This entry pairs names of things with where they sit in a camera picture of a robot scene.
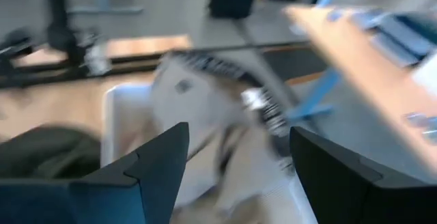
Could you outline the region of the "white plastic bin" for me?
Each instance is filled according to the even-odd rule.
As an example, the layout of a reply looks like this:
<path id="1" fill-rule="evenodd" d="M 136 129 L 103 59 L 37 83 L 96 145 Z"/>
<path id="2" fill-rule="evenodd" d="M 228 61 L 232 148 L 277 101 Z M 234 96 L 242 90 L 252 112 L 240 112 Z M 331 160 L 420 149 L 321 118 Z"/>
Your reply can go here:
<path id="1" fill-rule="evenodd" d="M 159 134 L 149 104 L 151 86 L 125 83 L 104 100 L 102 165 L 108 165 Z M 290 162 L 274 156 L 266 131 L 234 126 L 236 146 L 219 173 L 222 132 L 192 153 L 170 224 L 318 224 Z"/>

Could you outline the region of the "dark olive garment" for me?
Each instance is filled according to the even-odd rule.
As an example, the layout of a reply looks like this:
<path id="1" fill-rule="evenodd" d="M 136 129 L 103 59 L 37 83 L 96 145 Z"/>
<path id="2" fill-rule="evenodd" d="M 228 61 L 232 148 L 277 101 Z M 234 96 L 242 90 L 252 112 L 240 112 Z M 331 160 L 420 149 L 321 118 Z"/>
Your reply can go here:
<path id="1" fill-rule="evenodd" d="M 100 137 L 45 125 L 0 142 L 0 179 L 81 178 L 100 168 Z"/>

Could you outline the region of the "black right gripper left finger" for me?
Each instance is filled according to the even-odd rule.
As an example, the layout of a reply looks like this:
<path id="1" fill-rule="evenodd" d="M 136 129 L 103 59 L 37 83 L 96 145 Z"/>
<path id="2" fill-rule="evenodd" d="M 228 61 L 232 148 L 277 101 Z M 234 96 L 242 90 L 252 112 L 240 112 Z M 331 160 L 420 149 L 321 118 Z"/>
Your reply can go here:
<path id="1" fill-rule="evenodd" d="M 0 180 L 0 224 L 169 224 L 188 146 L 180 122 L 82 178 Z"/>

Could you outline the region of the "khaki shirt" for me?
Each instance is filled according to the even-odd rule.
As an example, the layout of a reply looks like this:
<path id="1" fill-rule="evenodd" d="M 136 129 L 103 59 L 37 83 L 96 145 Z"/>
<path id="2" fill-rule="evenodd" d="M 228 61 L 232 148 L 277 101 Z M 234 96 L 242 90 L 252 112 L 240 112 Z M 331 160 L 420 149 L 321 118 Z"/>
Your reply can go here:
<path id="1" fill-rule="evenodd" d="M 229 58 L 173 51 L 160 58 L 150 104 L 157 131 L 189 126 L 178 206 L 216 188 L 214 209 L 229 213 L 283 177 L 278 144 L 290 124 L 265 74 Z"/>

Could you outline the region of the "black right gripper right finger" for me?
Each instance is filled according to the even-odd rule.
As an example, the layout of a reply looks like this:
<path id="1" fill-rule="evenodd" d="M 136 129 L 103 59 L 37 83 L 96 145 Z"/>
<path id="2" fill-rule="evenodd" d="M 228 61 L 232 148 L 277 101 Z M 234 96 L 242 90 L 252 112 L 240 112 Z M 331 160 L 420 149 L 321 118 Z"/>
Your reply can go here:
<path id="1" fill-rule="evenodd" d="M 290 128 L 296 173 L 319 224 L 437 224 L 437 184 Z"/>

